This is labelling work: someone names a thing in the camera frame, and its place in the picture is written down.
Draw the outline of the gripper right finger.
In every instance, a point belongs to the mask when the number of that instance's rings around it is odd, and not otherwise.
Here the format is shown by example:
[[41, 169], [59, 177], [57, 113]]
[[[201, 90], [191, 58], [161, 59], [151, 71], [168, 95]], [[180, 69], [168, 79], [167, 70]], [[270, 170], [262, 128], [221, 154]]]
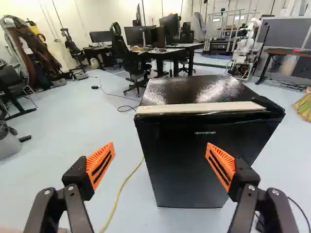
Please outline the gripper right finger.
[[230, 199], [237, 203], [228, 232], [249, 233], [255, 213], [259, 213], [256, 229], [260, 232], [299, 231], [286, 194], [276, 188], [260, 189], [259, 174], [241, 157], [234, 158], [211, 143], [205, 157]]

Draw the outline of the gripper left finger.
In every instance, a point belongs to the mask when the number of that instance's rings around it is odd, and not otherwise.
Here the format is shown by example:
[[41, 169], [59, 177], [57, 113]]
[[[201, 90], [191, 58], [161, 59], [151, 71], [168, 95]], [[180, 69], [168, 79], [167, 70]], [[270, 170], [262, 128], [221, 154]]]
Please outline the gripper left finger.
[[85, 201], [93, 197], [114, 157], [114, 145], [109, 142], [91, 155], [78, 158], [63, 174], [63, 188], [47, 187], [37, 193], [23, 231], [56, 233], [59, 220], [66, 212], [71, 232], [92, 233]]

